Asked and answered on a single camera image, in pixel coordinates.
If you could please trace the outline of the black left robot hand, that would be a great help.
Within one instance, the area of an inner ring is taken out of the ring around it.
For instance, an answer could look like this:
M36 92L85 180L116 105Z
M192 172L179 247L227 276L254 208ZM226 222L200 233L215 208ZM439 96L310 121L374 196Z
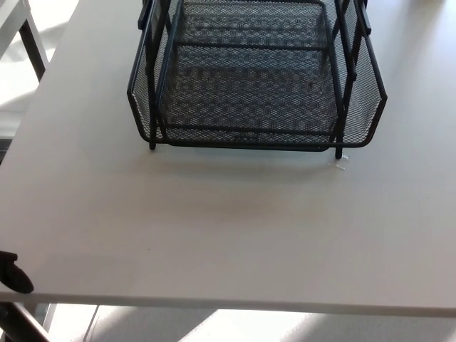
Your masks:
M1 283L20 294L30 294L34 290L28 275L16 265L18 255L1 251Z

